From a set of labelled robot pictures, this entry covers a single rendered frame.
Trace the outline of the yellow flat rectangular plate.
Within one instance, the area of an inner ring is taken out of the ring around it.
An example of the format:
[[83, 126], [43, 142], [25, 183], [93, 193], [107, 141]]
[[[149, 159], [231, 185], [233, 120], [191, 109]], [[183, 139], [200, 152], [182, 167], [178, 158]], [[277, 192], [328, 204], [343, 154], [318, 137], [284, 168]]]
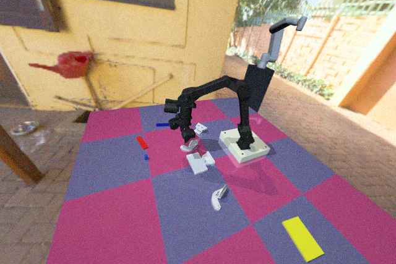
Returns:
[[324, 254], [301, 220], [296, 217], [282, 222], [307, 262]]

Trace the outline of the red flat bar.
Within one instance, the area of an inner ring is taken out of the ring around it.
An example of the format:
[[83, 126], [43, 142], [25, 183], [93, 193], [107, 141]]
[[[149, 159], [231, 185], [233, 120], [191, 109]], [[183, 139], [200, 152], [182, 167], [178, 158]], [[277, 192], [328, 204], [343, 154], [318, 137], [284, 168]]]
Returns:
[[148, 148], [148, 146], [146, 145], [146, 143], [143, 141], [141, 136], [136, 137], [138, 143], [140, 144], [140, 146], [142, 147], [142, 149], [146, 149]]

